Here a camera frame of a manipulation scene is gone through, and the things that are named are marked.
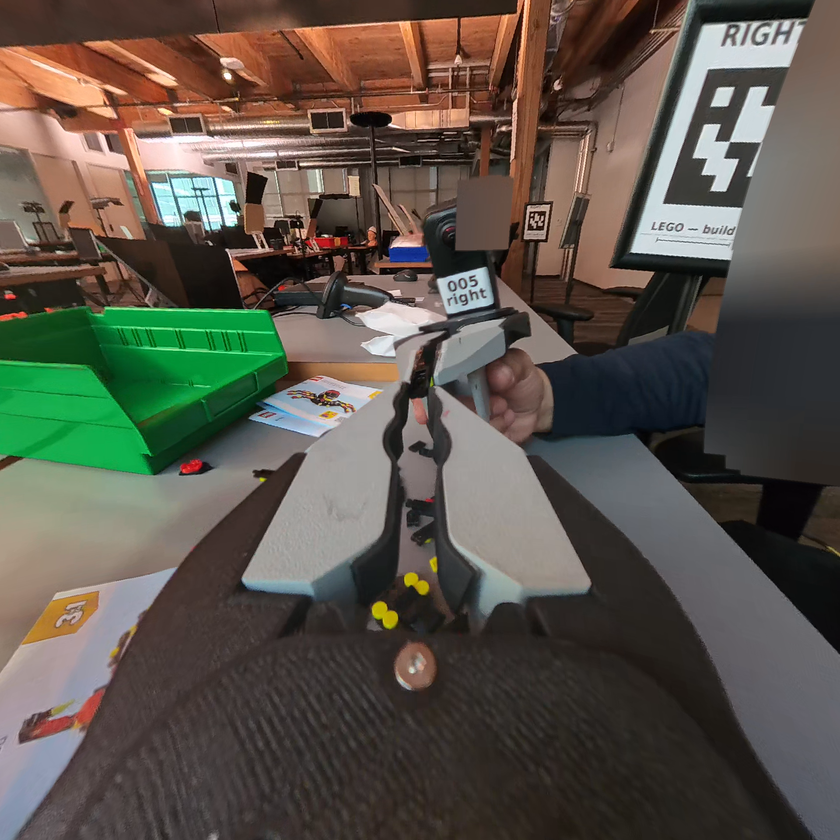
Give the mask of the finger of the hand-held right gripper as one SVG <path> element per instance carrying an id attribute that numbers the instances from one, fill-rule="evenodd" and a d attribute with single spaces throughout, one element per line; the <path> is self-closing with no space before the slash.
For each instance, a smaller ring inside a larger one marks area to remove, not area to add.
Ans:
<path id="1" fill-rule="evenodd" d="M 406 388 L 410 399 L 427 398 L 434 384 L 434 369 L 442 332 L 419 332 L 395 342 L 395 362 L 398 381 Z"/>

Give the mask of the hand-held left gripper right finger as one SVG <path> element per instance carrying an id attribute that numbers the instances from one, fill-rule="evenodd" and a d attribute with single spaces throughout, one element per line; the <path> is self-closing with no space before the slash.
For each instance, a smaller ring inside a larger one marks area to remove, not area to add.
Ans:
<path id="1" fill-rule="evenodd" d="M 585 595 L 591 578 L 523 449 L 434 386 L 437 582 L 452 613 L 485 622 L 503 603 Z"/>

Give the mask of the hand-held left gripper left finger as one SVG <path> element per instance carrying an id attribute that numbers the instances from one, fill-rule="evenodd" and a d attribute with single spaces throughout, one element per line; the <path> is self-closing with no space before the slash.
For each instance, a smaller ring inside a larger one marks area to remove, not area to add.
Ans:
<path id="1" fill-rule="evenodd" d="M 390 384 L 305 452 L 244 571 L 252 592 L 367 606 L 393 583 L 409 384 Z"/>

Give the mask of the person's right forearm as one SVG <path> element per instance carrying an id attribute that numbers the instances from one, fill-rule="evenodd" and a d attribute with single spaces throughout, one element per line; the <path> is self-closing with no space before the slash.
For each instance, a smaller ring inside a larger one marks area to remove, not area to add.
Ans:
<path id="1" fill-rule="evenodd" d="M 610 437 L 704 427 L 715 338 L 676 332 L 541 364 L 553 395 L 550 435 Z"/>

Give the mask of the person's right hand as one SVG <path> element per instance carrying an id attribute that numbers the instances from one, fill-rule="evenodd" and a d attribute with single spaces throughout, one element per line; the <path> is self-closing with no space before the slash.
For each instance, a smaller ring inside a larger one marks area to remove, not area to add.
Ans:
<path id="1" fill-rule="evenodd" d="M 523 350 L 511 348 L 486 368 L 487 421 L 512 443 L 525 445 L 553 427 L 554 399 L 548 376 Z"/>

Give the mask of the crumpled white paper bag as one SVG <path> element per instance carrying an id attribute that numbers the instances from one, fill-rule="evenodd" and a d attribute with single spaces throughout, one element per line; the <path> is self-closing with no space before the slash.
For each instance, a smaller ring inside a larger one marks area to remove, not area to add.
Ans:
<path id="1" fill-rule="evenodd" d="M 395 342 L 410 338 L 420 328 L 446 320 L 439 312 L 410 307 L 388 301 L 384 305 L 359 313 L 358 319 L 375 333 L 373 338 L 360 345 L 367 353 L 384 358 L 395 358 Z"/>

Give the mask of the black barcode scanner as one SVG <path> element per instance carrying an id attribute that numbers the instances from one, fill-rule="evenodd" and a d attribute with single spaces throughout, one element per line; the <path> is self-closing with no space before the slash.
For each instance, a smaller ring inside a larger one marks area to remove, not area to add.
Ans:
<path id="1" fill-rule="evenodd" d="M 266 295 L 276 315 L 303 314 L 320 320 L 345 319 L 355 309 L 378 309 L 396 302 L 388 291 L 350 281 L 336 271 L 324 282 L 313 283 L 288 277 Z"/>

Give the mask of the closed instruction booklet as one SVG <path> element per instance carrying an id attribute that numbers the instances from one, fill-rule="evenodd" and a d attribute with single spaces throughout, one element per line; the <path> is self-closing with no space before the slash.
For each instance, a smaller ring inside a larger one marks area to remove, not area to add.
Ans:
<path id="1" fill-rule="evenodd" d="M 381 393 L 379 389 L 315 376 L 260 401 L 249 420 L 319 438 Z"/>

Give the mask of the black office chair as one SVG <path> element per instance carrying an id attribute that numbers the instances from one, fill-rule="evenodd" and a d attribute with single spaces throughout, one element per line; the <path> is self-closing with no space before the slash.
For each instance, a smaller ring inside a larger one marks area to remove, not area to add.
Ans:
<path id="1" fill-rule="evenodd" d="M 642 290 L 601 289 L 576 280 L 568 292 L 567 285 L 558 277 L 536 277 L 530 291 L 531 309 L 568 343 L 615 345 Z"/>

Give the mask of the black round-top pole stand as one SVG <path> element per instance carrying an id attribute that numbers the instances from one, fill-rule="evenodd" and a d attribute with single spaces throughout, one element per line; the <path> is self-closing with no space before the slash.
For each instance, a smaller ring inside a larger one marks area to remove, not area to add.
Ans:
<path id="1" fill-rule="evenodd" d="M 376 132 L 390 125 L 392 116 L 380 111 L 361 111 L 350 115 L 352 124 L 361 129 L 367 130 L 370 142 L 371 154 L 371 201 L 374 209 L 374 225 L 376 232 L 376 252 L 379 259 L 384 255 L 384 239 L 382 234 L 382 214 L 380 209 L 380 198 L 376 191 L 378 186 L 378 159 L 376 146 Z"/>

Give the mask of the green plastic bin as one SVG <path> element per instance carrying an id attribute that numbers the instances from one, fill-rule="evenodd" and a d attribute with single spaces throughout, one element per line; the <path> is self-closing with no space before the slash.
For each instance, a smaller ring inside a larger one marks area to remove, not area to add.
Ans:
<path id="1" fill-rule="evenodd" d="M 89 308 L 2 316 L 2 456 L 153 476 L 288 373 L 262 310 Z"/>

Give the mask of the framed marker sign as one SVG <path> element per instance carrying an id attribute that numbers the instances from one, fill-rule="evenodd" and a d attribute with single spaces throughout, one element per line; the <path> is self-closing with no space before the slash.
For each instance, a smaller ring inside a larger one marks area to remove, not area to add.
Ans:
<path id="1" fill-rule="evenodd" d="M 611 267 L 724 277 L 813 1 L 692 1 Z"/>

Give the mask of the open spider instruction booklet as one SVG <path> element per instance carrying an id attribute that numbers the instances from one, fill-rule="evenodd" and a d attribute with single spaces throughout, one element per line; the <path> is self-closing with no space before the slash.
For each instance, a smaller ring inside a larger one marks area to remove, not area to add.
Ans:
<path id="1" fill-rule="evenodd" d="M 78 749 L 173 569 L 56 593 L 1 674 L 1 838 L 15 838 Z"/>

